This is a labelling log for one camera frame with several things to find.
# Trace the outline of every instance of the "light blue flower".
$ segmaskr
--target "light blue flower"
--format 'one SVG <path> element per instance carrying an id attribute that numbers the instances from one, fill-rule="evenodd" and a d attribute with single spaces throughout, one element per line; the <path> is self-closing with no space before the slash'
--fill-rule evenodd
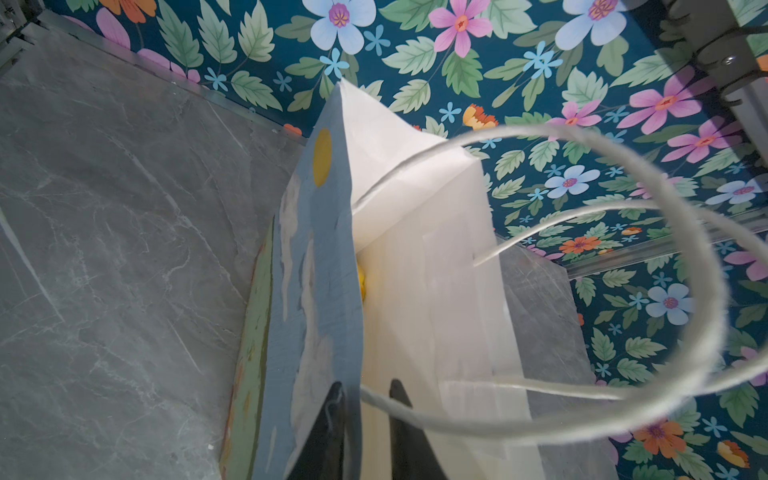
<path id="1" fill-rule="evenodd" d="M 727 255 L 730 252 L 735 252 L 736 247 L 733 246 L 733 241 L 728 240 L 727 242 L 715 243 L 715 250 L 717 250 L 720 255 Z"/>
<path id="2" fill-rule="evenodd" d="M 721 464 L 717 464 L 717 469 L 720 470 L 719 472 L 715 472 L 715 475 L 718 478 L 722 478 L 723 480 L 737 480 L 737 477 L 739 476 L 739 471 L 735 468 L 732 468 L 731 470 L 726 470 L 725 467 L 723 467 Z"/>
<path id="3" fill-rule="evenodd" d="M 659 272 L 658 275 L 653 275 L 654 285 L 661 285 L 661 288 L 667 288 L 667 283 L 672 281 L 671 276 L 665 276 L 664 272 Z"/>
<path id="4" fill-rule="evenodd" d="M 547 45 L 547 42 L 542 40 L 538 43 L 535 53 L 533 51 L 526 51 L 523 54 L 524 57 L 530 60 L 530 62 L 525 64 L 525 66 L 523 67 L 523 71 L 528 71 L 531 67 L 533 67 L 536 70 L 536 72 L 531 76 L 531 78 L 539 78 L 541 77 L 541 74 L 544 74 L 545 78 L 550 78 L 552 76 L 551 67 L 559 67 L 560 65 L 563 64 L 562 59 L 552 61 L 552 57 L 554 56 L 554 51 L 550 50 L 547 53 L 544 53 L 544 47 L 546 45 Z"/>
<path id="5" fill-rule="evenodd" d="M 482 142 L 482 150 L 485 150 L 486 148 L 496 148 L 496 142 L 502 141 L 501 138 L 492 138 L 491 140 L 486 140 Z"/>
<path id="6" fill-rule="evenodd" d="M 210 75 L 205 75 L 205 79 L 214 83 L 214 90 L 218 90 L 219 87 L 221 87 L 222 90 L 229 91 L 229 88 L 224 84 L 224 82 L 227 81 L 227 76 L 225 74 L 216 75 L 216 72 L 211 67 L 208 67 L 208 73 Z"/>
<path id="7" fill-rule="evenodd" d="M 331 72 L 333 72 L 334 74 L 336 74 L 336 78 L 341 80 L 341 71 L 339 71 L 339 69 L 340 68 L 341 69 L 349 68 L 349 64 L 347 62 L 345 62 L 344 60 L 339 61 L 339 57 L 340 56 L 341 56 L 341 52 L 339 52 L 339 49 L 338 48 L 334 48 L 331 51 L 331 58 L 328 58 L 325 55 L 320 57 L 320 61 L 322 63 L 328 65 L 326 67 L 326 70 L 323 72 L 324 74 L 326 74 L 327 76 L 330 77 L 331 76 Z"/>
<path id="8" fill-rule="evenodd" d="M 728 170 L 725 170 L 725 171 L 726 171 L 727 174 L 738 174 L 739 172 L 741 172 L 745 168 L 746 168 L 745 164 L 738 163 L 738 164 L 731 165 L 730 167 L 728 167 Z"/>
<path id="9" fill-rule="evenodd" d="M 440 117 L 440 121 L 445 121 L 446 119 L 448 119 L 449 122 L 453 123 L 456 121 L 456 118 L 454 117 L 454 115 L 458 115 L 462 113 L 462 109 L 453 108 L 453 102 L 450 101 L 448 102 L 448 106 L 446 108 L 441 108 L 440 110 L 438 110 L 438 112 L 443 114 L 442 117 Z"/>
<path id="10" fill-rule="evenodd" d="M 366 45 L 366 51 L 371 51 L 374 48 L 376 49 L 376 54 L 381 57 L 382 56 L 382 47 L 389 47 L 391 44 L 389 43 L 389 40 L 385 40 L 382 38 L 382 34 L 384 33 L 384 25 L 377 25 L 376 26 L 376 36 L 373 35 L 370 31 L 363 32 L 363 35 L 365 35 L 368 40 L 370 40 L 371 43 Z"/>
<path id="11" fill-rule="evenodd" d="M 561 176 L 560 170 L 563 170 L 564 168 L 565 168 L 565 165 L 561 165 L 560 167 L 558 167 L 557 165 L 552 164 L 552 166 L 549 167 L 548 170 L 544 170 L 544 173 L 547 174 L 547 178 L 552 177 L 554 175 L 557 175 L 558 177 L 560 177 Z"/>
<path id="12" fill-rule="evenodd" d="M 615 124 L 619 123 L 622 117 L 626 117 L 629 115 L 628 111 L 624 111 L 627 109 L 626 105 L 621 105 L 618 110 L 616 111 L 609 111 L 605 114 L 605 120 L 603 120 L 603 123 L 606 124 L 609 121 L 614 122 Z"/>
<path id="13" fill-rule="evenodd" d="M 288 90 L 293 91 L 293 89 L 288 85 L 290 81 L 293 80 L 290 75 L 286 75 L 285 77 L 280 72 L 277 72 L 277 78 L 273 79 L 272 81 L 275 82 L 280 86 L 280 91 Z"/>
<path id="14" fill-rule="evenodd" d="M 608 133 L 605 134 L 605 136 L 610 138 L 611 141 L 614 142 L 615 144 L 623 144 L 624 139 L 622 137 L 626 134 L 627 134 L 626 130 L 622 130 L 615 135 L 609 131 Z"/>
<path id="15" fill-rule="evenodd" d="M 595 373 L 599 373 L 601 378 L 605 378 L 606 375 L 612 376 L 613 374 L 611 372 L 608 372 L 608 364 L 607 363 L 598 363 L 597 368 L 594 369 Z"/>
<path id="16" fill-rule="evenodd" d="M 635 305 L 638 310 L 642 310 L 643 309 L 643 303 L 649 303 L 650 302 L 649 299 L 643 298 L 643 293 L 642 292 L 637 292 L 634 295 L 630 295 L 629 298 L 630 298 L 630 300 L 632 300 L 631 302 L 629 302 L 629 304 L 630 305 Z"/>
<path id="17" fill-rule="evenodd" d="M 544 194 L 549 192 L 549 190 L 542 190 L 541 188 L 537 188 L 536 190 L 533 190 L 532 194 L 528 194 L 528 196 L 531 198 L 531 200 L 544 200 Z"/>
<path id="18" fill-rule="evenodd" d="M 717 438 L 720 437 L 720 432 L 728 431 L 725 425 L 718 425 L 717 419 L 714 417 L 711 417 L 709 422 L 705 419 L 701 419 L 701 421 L 704 423 L 704 425 L 706 425 L 706 427 L 704 427 L 704 431 L 712 432 L 712 435 L 715 435 Z"/>

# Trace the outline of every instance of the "flower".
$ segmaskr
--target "flower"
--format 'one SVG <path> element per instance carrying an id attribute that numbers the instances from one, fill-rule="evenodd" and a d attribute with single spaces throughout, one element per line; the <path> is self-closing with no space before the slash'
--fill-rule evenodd
<path id="1" fill-rule="evenodd" d="M 536 253 L 540 257 L 544 257 L 547 260 L 556 260 L 565 255 L 565 253 L 550 253 L 549 255 L 547 255 L 547 252 L 543 251 L 541 248 L 536 248 L 533 245 L 528 245 L 528 249 L 531 252 Z"/>
<path id="2" fill-rule="evenodd" d="M 440 118 L 440 121 L 445 121 L 446 119 L 448 119 L 449 122 L 453 123 L 456 120 L 454 115 L 458 115 L 462 113 L 462 109 L 453 108 L 453 102 L 450 101 L 448 102 L 448 105 L 446 106 L 446 108 L 441 108 L 440 110 L 438 110 L 438 112 L 443 114 L 442 117 Z"/>
<path id="3" fill-rule="evenodd" d="M 531 198 L 531 200 L 544 200 L 544 194 L 549 192 L 549 190 L 542 190 L 541 188 L 537 188 L 536 190 L 533 190 L 532 194 L 528 194 L 528 196 Z"/>
<path id="4" fill-rule="evenodd" d="M 496 142 L 502 141 L 501 138 L 492 138 L 491 140 L 483 141 L 482 150 L 485 150 L 486 148 L 496 148 Z"/>
<path id="5" fill-rule="evenodd" d="M 569 167 L 562 177 L 552 177 L 544 184 L 547 188 L 554 188 L 547 197 L 560 198 L 566 193 L 579 195 L 587 191 L 588 182 L 600 177 L 599 170 L 589 170 L 584 172 L 584 165 L 574 165 Z"/>
<path id="6" fill-rule="evenodd" d="M 728 170 L 725 170 L 725 171 L 728 174 L 738 174 L 739 172 L 741 172 L 745 168 L 746 168 L 746 165 L 742 164 L 741 162 L 739 162 L 738 164 L 731 165 L 730 167 L 728 167 Z"/>
<path id="7" fill-rule="evenodd" d="M 626 117 L 629 115 L 628 111 L 624 111 L 627 109 L 626 105 L 621 105 L 616 111 L 609 111 L 605 114 L 605 120 L 603 120 L 603 123 L 606 124 L 609 121 L 614 122 L 615 124 L 619 123 L 622 117 Z"/>
<path id="8" fill-rule="evenodd" d="M 560 175 L 560 170 L 563 170 L 565 168 L 565 165 L 561 165 L 558 167 L 555 164 L 552 164 L 549 169 L 544 170 L 544 173 L 547 174 L 547 178 L 551 177 L 552 175 Z"/>
<path id="9" fill-rule="evenodd" d="M 669 175 L 667 175 L 666 173 L 661 174 L 661 176 L 664 177 L 672 185 L 675 185 L 680 180 L 683 180 L 682 177 L 668 178 Z M 645 200 L 648 200 L 651 197 L 650 192 L 645 190 L 645 186 L 641 182 L 637 182 L 636 185 L 637 185 L 637 190 L 630 192 L 629 196 L 636 197 L 638 195 L 642 195 Z"/>
<path id="10" fill-rule="evenodd" d="M 710 417 L 710 421 L 708 422 L 705 419 L 701 419 L 701 421 L 706 425 L 704 427 L 705 432 L 712 432 L 712 435 L 715 435 L 716 438 L 720 437 L 720 432 L 727 432 L 728 429 L 723 425 L 717 424 L 717 419 L 714 417 Z"/>
<path id="11" fill-rule="evenodd" d="M 674 161 L 687 154 L 688 158 L 686 158 L 686 161 L 690 164 L 695 164 L 710 154 L 710 145 L 723 149 L 740 144 L 741 136 L 731 134 L 741 130 L 741 124 L 734 121 L 724 127 L 724 123 L 724 118 L 719 116 L 712 117 L 699 127 L 698 137 L 693 134 L 685 134 L 670 138 L 667 141 L 667 145 L 680 148 L 666 154 L 661 161 Z"/>
<path id="12" fill-rule="evenodd" d="M 733 246 L 732 241 L 728 240 L 727 242 L 715 243 L 715 250 L 717 250 L 717 252 L 720 255 L 725 255 L 726 253 L 729 253 L 729 252 L 735 252 L 736 247 Z"/>
<path id="13" fill-rule="evenodd" d="M 683 429 L 677 422 L 661 419 L 647 427 L 633 432 L 635 440 L 643 442 L 643 447 L 653 455 L 659 450 L 665 458 L 675 458 L 678 452 L 685 452 L 685 441 L 678 435 L 683 435 Z"/>
<path id="14" fill-rule="evenodd" d="M 739 448 L 738 444 L 730 440 L 723 440 L 717 444 L 717 454 L 737 467 L 750 467 L 750 458 Z"/>
<path id="15" fill-rule="evenodd" d="M 290 81 L 293 80 L 290 75 L 286 75 L 285 77 L 280 72 L 277 72 L 277 78 L 273 79 L 272 81 L 275 82 L 280 86 L 280 91 L 288 90 L 293 91 L 293 89 L 288 85 Z"/>
<path id="16" fill-rule="evenodd" d="M 746 269 L 746 277 L 752 281 L 762 280 L 768 277 L 768 266 L 760 262 L 757 257 L 749 252 L 733 252 L 723 258 L 723 262 L 731 265 L 746 265 L 752 263 Z"/>
<path id="17" fill-rule="evenodd" d="M 630 305 L 635 305 L 638 310 L 642 310 L 643 309 L 643 304 L 644 303 L 650 302 L 649 299 L 643 298 L 643 293 L 642 292 L 637 292 L 634 295 L 630 295 L 629 298 L 630 298 L 630 300 L 632 300 L 631 302 L 629 302 L 629 304 Z"/>
<path id="18" fill-rule="evenodd" d="M 542 40 L 536 46 L 535 53 L 533 51 L 526 51 L 523 54 L 523 57 L 530 60 L 530 62 L 523 67 L 523 71 L 528 71 L 531 67 L 536 69 L 536 73 L 531 76 L 531 79 L 539 78 L 541 77 L 541 74 L 544 74 L 545 78 L 550 78 L 552 76 L 552 69 L 550 67 L 559 67 L 563 64 L 561 59 L 552 61 L 554 51 L 550 50 L 547 53 L 544 53 L 545 46 L 547 46 L 547 42 Z"/>
<path id="19" fill-rule="evenodd" d="M 685 325 L 688 323 L 688 314 L 686 312 L 694 311 L 694 299 L 687 298 L 688 287 L 682 283 L 673 283 L 669 290 L 660 286 L 651 287 L 648 290 L 648 296 L 656 303 L 645 307 L 645 311 L 650 316 L 664 316 L 672 325 Z"/>
<path id="20" fill-rule="evenodd" d="M 720 470 L 719 472 L 715 472 L 715 475 L 718 478 L 722 478 L 723 480 L 737 480 L 736 477 L 739 476 L 739 471 L 735 468 L 732 468 L 731 470 L 726 470 L 725 467 L 723 467 L 721 464 L 717 464 L 717 468 Z"/>
<path id="21" fill-rule="evenodd" d="M 733 362 L 731 365 L 739 366 L 743 363 L 750 361 L 751 359 L 754 359 L 757 356 L 757 351 L 755 349 L 751 349 L 748 346 L 743 346 L 741 347 L 741 356 L 744 357 L 746 360 L 737 360 L 736 362 Z M 768 382 L 768 371 L 760 373 L 758 376 L 750 380 L 750 383 L 754 386 L 763 386 L 767 382 Z"/>
<path id="22" fill-rule="evenodd" d="M 705 203 L 707 205 L 717 205 L 728 200 L 728 203 L 731 205 L 743 204 L 756 197 L 756 194 L 765 192 L 766 189 L 768 189 L 768 174 L 760 174 L 747 182 L 736 180 L 719 186 L 717 191 L 722 193 L 707 198 Z"/>
<path id="23" fill-rule="evenodd" d="M 566 240 L 560 247 L 562 253 L 583 253 L 586 250 L 593 250 L 598 245 L 603 243 L 597 237 L 578 237 L 573 240 Z"/>
<path id="24" fill-rule="evenodd" d="M 667 288 L 667 283 L 672 281 L 671 276 L 665 276 L 664 272 L 653 275 L 654 285 L 661 285 L 661 288 Z"/>
<path id="25" fill-rule="evenodd" d="M 453 13 L 447 8 L 436 8 L 429 13 L 429 21 L 435 28 L 446 30 L 435 39 L 435 51 L 447 50 L 456 40 L 456 54 L 464 58 L 469 53 L 472 40 L 469 34 L 475 37 L 484 37 L 493 31 L 493 25 L 487 18 L 477 18 L 491 4 L 491 0 L 472 0 L 467 6 L 467 0 L 451 0 Z"/>
<path id="26" fill-rule="evenodd" d="M 653 89 L 639 91 L 629 97 L 629 105 L 643 108 L 626 117 L 618 125 L 619 128 L 633 127 L 646 120 L 641 130 L 648 135 L 667 123 L 667 112 L 677 118 L 689 117 L 701 111 L 701 102 L 688 100 L 696 95 L 714 88 L 715 84 L 709 77 L 703 78 L 685 86 L 694 78 L 696 71 L 690 65 L 672 75 L 664 85 L 664 95 Z"/>
<path id="27" fill-rule="evenodd" d="M 373 0 L 302 0 L 304 7 L 322 17 L 312 25 L 310 36 L 320 50 L 328 51 L 339 37 L 342 50 L 354 55 L 365 41 L 357 27 L 367 27 L 376 20 Z"/>
<path id="28" fill-rule="evenodd" d="M 389 40 L 382 38 L 383 33 L 384 33 L 384 25 L 376 26 L 376 35 L 374 35 L 373 33 L 367 30 L 363 32 L 363 35 L 366 38 L 368 38 L 368 40 L 371 42 L 368 45 L 366 45 L 366 51 L 371 51 L 375 48 L 376 54 L 379 57 L 382 56 L 382 47 L 389 47 L 392 44 L 392 42 L 390 42 Z"/>
<path id="29" fill-rule="evenodd" d="M 469 105 L 464 110 L 464 117 L 462 118 L 464 125 L 472 127 L 472 130 L 481 130 L 483 128 L 493 128 L 498 126 L 498 121 L 493 115 L 486 115 L 483 113 L 483 108 L 478 107 L 475 104 Z"/>
<path id="30" fill-rule="evenodd" d="M 626 130 L 622 130 L 615 135 L 609 131 L 608 133 L 605 134 L 605 136 L 610 138 L 611 141 L 614 142 L 615 144 L 623 144 L 624 139 L 622 137 L 626 134 L 627 134 Z"/>
<path id="31" fill-rule="evenodd" d="M 227 81 L 225 74 L 216 75 L 216 72 L 211 67 L 208 67 L 208 75 L 205 75 L 204 78 L 214 83 L 214 90 L 218 90 L 221 87 L 222 90 L 229 91 L 229 88 L 224 84 Z"/>
<path id="32" fill-rule="evenodd" d="M 564 0 L 563 10 L 578 15 L 563 25 L 554 37 L 561 50 L 573 50 L 592 30 L 592 44 L 605 45 L 621 35 L 627 19 L 621 14 L 647 2 L 647 0 Z"/>
<path id="33" fill-rule="evenodd" d="M 605 378 L 606 375 L 612 376 L 611 372 L 608 372 L 607 363 L 598 363 L 597 368 L 594 369 L 595 373 L 599 373 L 601 377 Z"/>
<path id="34" fill-rule="evenodd" d="M 345 62 L 344 60 L 339 61 L 339 56 L 341 56 L 341 53 L 339 52 L 338 48 L 334 48 L 331 51 L 331 58 L 326 57 L 325 55 L 320 57 L 320 61 L 326 65 L 326 70 L 323 72 L 327 76 L 331 75 L 331 72 L 333 72 L 336 75 L 336 78 L 341 80 L 341 71 L 340 68 L 349 68 L 349 63 Z"/>
<path id="35" fill-rule="evenodd" d="M 298 128 L 298 127 L 294 127 L 294 126 L 293 126 L 293 125 L 291 125 L 291 124 L 285 124 L 285 125 L 283 125 L 283 128 L 285 128 L 285 129 L 286 129 L 286 130 L 288 130 L 289 132 L 292 132 L 292 133 L 294 133 L 294 134 L 296 134 L 296 135 L 299 135 L 299 136 L 301 136 L 301 128 Z"/>
<path id="36" fill-rule="evenodd" d="M 99 0 L 101 4 L 109 8 L 115 15 L 120 14 L 120 7 L 125 10 L 125 16 L 133 23 L 146 23 L 147 19 L 143 10 L 147 15 L 154 17 L 154 12 L 157 10 L 157 4 L 154 0 Z"/>
<path id="37" fill-rule="evenodd" d="M 589 115 L 598 107 L 598 105 L 600 105 L 600 101 L 594 100 L 586 104 L 580 110 L 578 103 L 569 101 L 563 106 L 563 118 L 555 117 L 547 123 L 553 125 L 578 125 L 580 127 L 591 127 L 594 124 L 600 123 L 601 120 L 600 115 Z M 555 141 L 557 139 L 557 137 L 549 137 L 549 141 Z"/>

